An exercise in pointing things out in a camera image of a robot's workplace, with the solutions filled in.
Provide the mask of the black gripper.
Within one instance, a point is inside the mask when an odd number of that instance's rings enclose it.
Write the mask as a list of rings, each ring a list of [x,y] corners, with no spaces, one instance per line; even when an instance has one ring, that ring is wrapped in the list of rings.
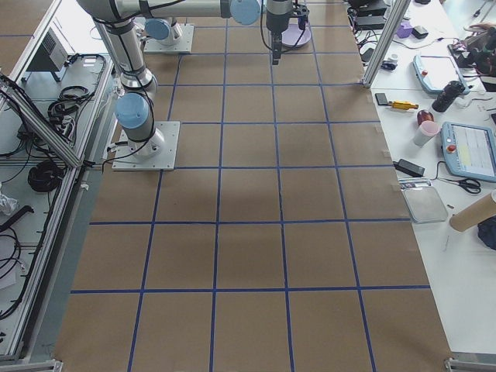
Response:
[[[266,27],[270,33],[270,48],[272,50],[272,64],[278,65],[282,54],[282,34],[289,25],[293,15],[291,0],[267,0]]]

